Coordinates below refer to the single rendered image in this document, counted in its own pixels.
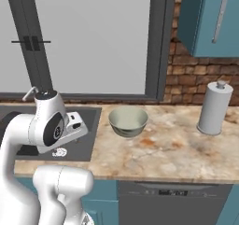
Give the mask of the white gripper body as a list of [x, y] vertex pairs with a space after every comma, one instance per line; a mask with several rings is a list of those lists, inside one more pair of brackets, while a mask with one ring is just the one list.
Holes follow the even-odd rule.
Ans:
[[73, 140], [80, 138], [88, 133], [88, 128], [85, 123], [82, 123], [78, 128], [73, 129], [71, 132], [64, 130], [62, 136], [50, 147], [38, 147], [38, 152], [40, 154], [46, 153], [54, 148], [60, 147], [67, 144]]

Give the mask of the dark grey sink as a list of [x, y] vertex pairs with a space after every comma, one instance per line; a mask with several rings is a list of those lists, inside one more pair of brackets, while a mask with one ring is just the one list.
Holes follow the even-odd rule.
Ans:
[[89, 162], [101, 115], [101, 108], [68, 107], [68, 122], [50, 129], [59, 139], [49, 147], [29, 138], [36, 108], [30, 105], [0, 105], [0, 167], [15, 160]]

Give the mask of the silver sink drain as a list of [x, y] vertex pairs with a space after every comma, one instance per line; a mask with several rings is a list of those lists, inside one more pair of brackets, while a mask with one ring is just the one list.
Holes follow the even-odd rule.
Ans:
[[67, 154], [66, 148], [56, 148], [52, 152], [53, 157], [65, 157]]

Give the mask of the pale green bowl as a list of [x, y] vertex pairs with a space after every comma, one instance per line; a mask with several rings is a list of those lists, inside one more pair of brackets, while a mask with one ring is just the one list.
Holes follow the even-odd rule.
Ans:
[[143, 132], [148, 114], [138, 106], [122, 105], [109, 113], [108, 120], [117, 135], [131, 138]]

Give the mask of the grey sink tap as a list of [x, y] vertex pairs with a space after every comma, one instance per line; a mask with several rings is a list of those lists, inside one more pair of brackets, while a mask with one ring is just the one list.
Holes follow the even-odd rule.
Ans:
[[32, 93], [38, 93], [39, 92], [39, 89], [34, 86], [32, 87], [23, 97], [22, 97], [22, 100], [23, 102], [26, 102], [27, 101], [27, 98], [32, 94]]

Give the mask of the teal base cabinet door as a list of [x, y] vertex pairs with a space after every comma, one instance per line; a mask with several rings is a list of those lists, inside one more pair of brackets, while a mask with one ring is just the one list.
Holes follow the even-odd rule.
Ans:
[[82, 204], [94, 225], [120, 225], [116, 180], [95, 179], [92, 191], [82, 198]]
[[233, 185], [216, 225], [239, 225], [239, 185]]

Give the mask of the grey framed window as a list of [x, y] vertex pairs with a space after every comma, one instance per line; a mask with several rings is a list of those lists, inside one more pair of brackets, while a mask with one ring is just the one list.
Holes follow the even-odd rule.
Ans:
[[[160, 101], [174, 0], [0, 0], [0, 100]], [[50, 40], [23, 51], [24, 36]]]

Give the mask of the dark grey dishwasher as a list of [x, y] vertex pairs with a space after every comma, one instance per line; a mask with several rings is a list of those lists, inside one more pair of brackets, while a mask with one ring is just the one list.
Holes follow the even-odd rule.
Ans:
[[216, 225], [232, 185], [119, 182], [119, 225]]

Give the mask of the white paper towel roll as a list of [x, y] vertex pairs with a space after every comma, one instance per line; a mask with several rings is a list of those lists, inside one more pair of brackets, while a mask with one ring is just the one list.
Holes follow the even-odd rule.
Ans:
[[221, 133], [222, 122], [224, 121], [233, 87], [224, 80], [210, 82], [206, 86], [204, 102], [197, 123], [197, 129], [208, 135]]

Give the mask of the teal wall cabinet door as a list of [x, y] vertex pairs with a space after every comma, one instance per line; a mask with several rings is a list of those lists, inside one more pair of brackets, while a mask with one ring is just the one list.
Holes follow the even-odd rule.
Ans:
[[182, 0], [177, 38], [193, 57], [239, 58], [239, 0], [228, 0], [212, 43], [221, 0]]

